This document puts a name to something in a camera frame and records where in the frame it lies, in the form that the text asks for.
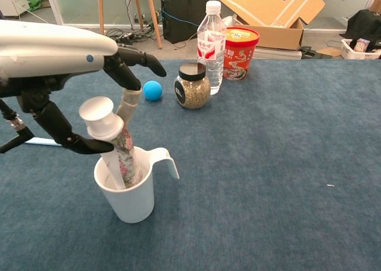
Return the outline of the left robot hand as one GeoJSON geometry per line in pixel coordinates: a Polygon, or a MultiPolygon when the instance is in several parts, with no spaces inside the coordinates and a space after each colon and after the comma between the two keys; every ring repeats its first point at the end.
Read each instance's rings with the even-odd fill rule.
{"type": "Polygon", "coordinates": [[[103,70],[122,88],[137,91],[139,79],[131,67],[148,67],[157,76],[166,70],[157,58],[131,45],[71,26],[25,21],[1,21],[1,98],[16,97],[56,143],[78,154],[100,154],[112,144],[86,139],[71,124],[50,93],[63,89],[69,78],[103,70]]]}

